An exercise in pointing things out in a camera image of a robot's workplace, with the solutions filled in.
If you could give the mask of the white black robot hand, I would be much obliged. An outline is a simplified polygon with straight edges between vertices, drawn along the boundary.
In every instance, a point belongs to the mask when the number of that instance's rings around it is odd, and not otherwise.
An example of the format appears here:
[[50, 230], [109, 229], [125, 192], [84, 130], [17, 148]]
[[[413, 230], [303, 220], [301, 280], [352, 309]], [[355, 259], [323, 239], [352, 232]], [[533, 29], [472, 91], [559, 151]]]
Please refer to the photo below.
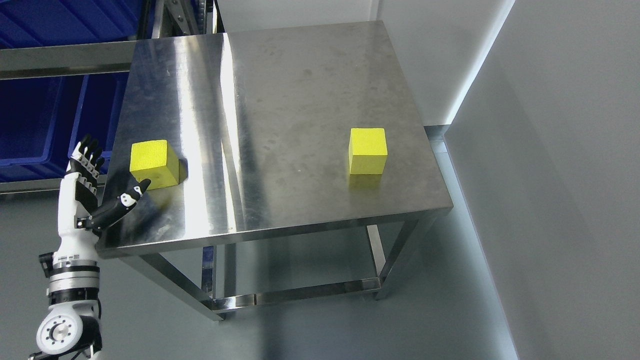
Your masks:
[[59, 187], [57, 232], [61, 239], [53, 264], [98, 260], [95, 244], [102, 232], [117, 223], [140, 201], [151, 180], [135, 183], [110, 202], [98, 204], [99, 170], [105, 159], [97, 139], [86, 134], [71, 151]]

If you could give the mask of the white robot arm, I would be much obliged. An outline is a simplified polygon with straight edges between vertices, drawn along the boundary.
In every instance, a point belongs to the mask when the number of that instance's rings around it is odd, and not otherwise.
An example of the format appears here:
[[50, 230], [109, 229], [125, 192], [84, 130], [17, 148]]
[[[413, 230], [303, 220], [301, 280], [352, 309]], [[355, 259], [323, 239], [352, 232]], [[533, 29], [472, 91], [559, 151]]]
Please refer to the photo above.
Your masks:
[[39, 324], [38, 351], [30, 360], [105, 360], [101, 333], [98, 262], [80, 256], [55, 262], [54, 252], [38, 256], [48, 279], [48, 314]]

